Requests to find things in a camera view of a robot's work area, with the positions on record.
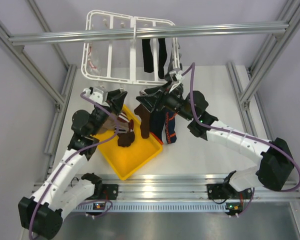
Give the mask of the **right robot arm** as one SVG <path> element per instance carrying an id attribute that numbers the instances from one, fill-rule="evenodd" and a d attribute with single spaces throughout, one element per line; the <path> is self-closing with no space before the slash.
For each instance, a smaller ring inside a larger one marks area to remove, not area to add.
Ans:
<path id="1" fill-rule="evenodd" d="M 220 144 L 255 163 L 245 170 L 230 172 L 224 179 L 222 189 L 228 198 L 260 186 L 281 192 L 295 167 L 283 139 L 264 140 L 227 126 L 206 111 L 209 104 L 200 91 L 194 90 L 183 98 L 181 90 L 170 90 L 164 84 L 146 89 L 136 100 L 150 113 L 162 109 L 172 111 L 190 122 L 187 128 L 195 137 Z"/>

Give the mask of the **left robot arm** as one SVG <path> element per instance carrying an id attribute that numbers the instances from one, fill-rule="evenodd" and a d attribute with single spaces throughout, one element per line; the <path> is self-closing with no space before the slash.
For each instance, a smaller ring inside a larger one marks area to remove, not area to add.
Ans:
<path id="1" fill-rule="evenodd" d="M 80 97 L 91 103 L 92 112 L 77 110 L 71 118 L 73 135 L 57 167 L 30 197 L 18 203 L 21 226 L 28 230 L 31 240 L 53 239 L 68 215 L 88 198 L 103 194 L 102 178 L 94 173 L 84 174 L 78 183 L 67 189 L 77 172 L 90 160 L 99 145 L 112 140 L 119 132 L 99 141 L 99 133 L 108 119 L 117 125 L 127 91 L 119 88 L 107 91 L 103 87 L 89 87 Z"/>

